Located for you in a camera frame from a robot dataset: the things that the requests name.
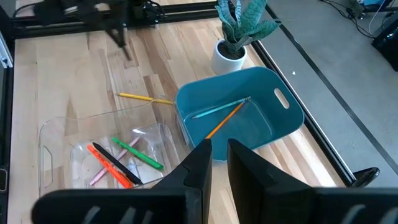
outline transparent container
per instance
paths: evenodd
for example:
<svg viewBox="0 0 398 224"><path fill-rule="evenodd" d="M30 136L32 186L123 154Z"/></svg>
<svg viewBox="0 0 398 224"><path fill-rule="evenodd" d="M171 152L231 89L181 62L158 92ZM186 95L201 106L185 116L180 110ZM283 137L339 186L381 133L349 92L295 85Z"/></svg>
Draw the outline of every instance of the transparent container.
<svg viewBox="0 0 398 224"><path fill-rule="evenodd" d="M162 170L154 169L130 152L121 158L120 162L142 180L143 184L134 188L153 186L191 151L179 122L173 105L154 101L82 119L47 121L39 136L40 196L59 189L123 189L109 172L90 185L103 166L86 147L96 142L116 157L123 148L112 137L127 144L139 137L133 148L164 166Z"/></svg>

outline red pencil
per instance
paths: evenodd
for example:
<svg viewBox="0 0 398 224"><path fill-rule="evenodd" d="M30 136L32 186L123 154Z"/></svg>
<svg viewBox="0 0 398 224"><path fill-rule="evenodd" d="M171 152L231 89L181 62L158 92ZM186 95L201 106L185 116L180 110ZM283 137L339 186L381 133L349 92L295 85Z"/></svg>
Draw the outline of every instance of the red pencil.
<svg viewBox="0 0 398 224"><path fill-rule="evenodd" d="M94 146L87 145L87 149L97 158L97 160L108 170L112 176L119 181L124 188L132 188L130 180L120 171L116 170L108 161L101 157L100 153L95 150Z"/></svg>

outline pencil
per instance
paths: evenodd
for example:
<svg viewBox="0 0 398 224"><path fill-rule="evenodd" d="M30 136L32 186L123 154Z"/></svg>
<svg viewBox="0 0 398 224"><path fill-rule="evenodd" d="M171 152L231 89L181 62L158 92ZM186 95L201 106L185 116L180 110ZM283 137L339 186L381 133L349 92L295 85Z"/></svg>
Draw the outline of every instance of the pencil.
<svg viewBox="0 0 398 224"><path fill-rule="evenodd" d="M236 100L236 101L234 101L234 102L232 102L232 103L227 103L227 104L225 104L225 105L223 105L223 106L219 106L219 107L214 108L214 109L212 109L212 110L209 110L209 111L200 113L200 114L194 116L192 119L197 119L197 118L200 118L200 117L202 117L202 116L206 116L206 115L208 115L208 114L211 114L211 113L214 113L214 112L216 112L216 111L222 110L222 109L227 108L227 107L229 107L229 106L232 106L232 105L235 105L235 104L238 104L238 103L242 103L242 102L244 102L244 101L246 101L246 100L248 100L248 99L250 99L250 96L245 97L245 98L240 99L240 100Z"/></svg>
<svg viewBox="0 0 398 224"><path fill-rule="evenodd" d="M133 182L134 184L142 184L142 181L136 175L134 175L131 171L129 171L129 169L127 169L115 157L113 157L110 153L108 153L102 146L100 146L95 142L93 142L93 145L102 155L104 155L117 168L119 168L131 182Z"/></svg>
<svg viewBox="0 0 398 224"><path fill-rule="evenodd" d="M130 180L127 179L120 171L116 170L113 168L113 166L106 161L104 158L101 157L101 155L94 149L92 145L88 145L87 149L97 158L97 160L104 166L109 173L112 174L112 176L118 180L118 182L124 187L124 188L132 188L132 184L130 183Z"/></svg>
<svg viewBox="0 0 398 224"><path fill-rule="evenodd" d="M113 137L112 141L118 143L121 147L127 149L131 153L133 153L135 156L137 156L140 160L148 163L151 165L153 168L161 170L163 169L163 165L158 163L157 161L153 160L151 157L145 155L144 153L139 152L137 149L134 149L133 147L127 145L126 143L120 141L118 138Z"/></svg>
<svg viewBox="0 0 398 224"><path fill-rule="evenodd" d="M229 120L242 107L243 104L244 102L240 103L234 110L232 110L232 112L230 112L229 115L225 117L224 120L220 124L218 124L217 127L214 130L212 130L212 132L209 135L206 136L206 138L207 139L211 138L214 135L214 133L216 133L220 129L220 127L222 127L222 125L224 125L225 122L227 122L227 120Z"/></svg>
<svg viewBox="0 0 398 224"><path fill-rule="evenodd" d="M153 97L148 97L148 96L140 96L140 95L134 95L134 94L128 94L128 93L119 93L119 96L138 99L138 100L147 100L147 101L153 100L154 102L158 102L158 103L166 103L166 104L174 105L174 103L171 102L170 100L153 99Z"/></svg>
<svg viewBox="0 0 398 224"><path fill-rule="evenodd" d="M130 146L133 146L136 142L138 142L139 137L136 137L131 143ZM122 152L120 152L120 154L118 156L116 156L117 160L120 160L125 154L127 153L127 149L123 149ZM90 182L90 185L94 185L95 183L97 183L97 181L99 181L106 173L107 173L107 169L104 167L102 168L100 171L98 171L95 175L93 180Z"/></svg>

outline snake plant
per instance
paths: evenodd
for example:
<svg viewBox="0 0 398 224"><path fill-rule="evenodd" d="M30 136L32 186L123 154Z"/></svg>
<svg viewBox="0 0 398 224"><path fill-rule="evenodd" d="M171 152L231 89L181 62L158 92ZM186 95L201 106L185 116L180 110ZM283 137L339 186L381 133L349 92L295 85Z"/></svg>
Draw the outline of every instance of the snake plant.
<svg viewBox="0 0 398 224"><path fill-rule="evenodd" d="M276 21L264 20L260 22L267 0L250 0L251 2L243 13L241 0L237 0L235 17L231 15L228 1L230 0L218 0L218 6L215 7L222 22L225 39L221 44L226 46L231 55L237 54L243 46L252 41L268 36L280 25Z"/></svg>

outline blue basket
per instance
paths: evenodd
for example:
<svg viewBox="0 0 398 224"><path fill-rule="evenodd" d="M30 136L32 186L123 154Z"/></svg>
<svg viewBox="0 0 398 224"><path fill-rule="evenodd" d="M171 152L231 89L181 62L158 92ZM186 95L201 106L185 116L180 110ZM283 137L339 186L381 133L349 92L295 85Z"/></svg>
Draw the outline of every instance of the blue basket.
<svg viewBox="0 0 398 224"><path fill-rule="evenodd" d="M288 108L278 99L275 93L278 89ZM237 105L201 118L192 117L248 96L251 99L211 138L214 159L226 160L229 138L255 149L294 132L303 124L299 103L278 75L267 68L253 67L181 87L175 101L190 144L196 147Z"/></svg>

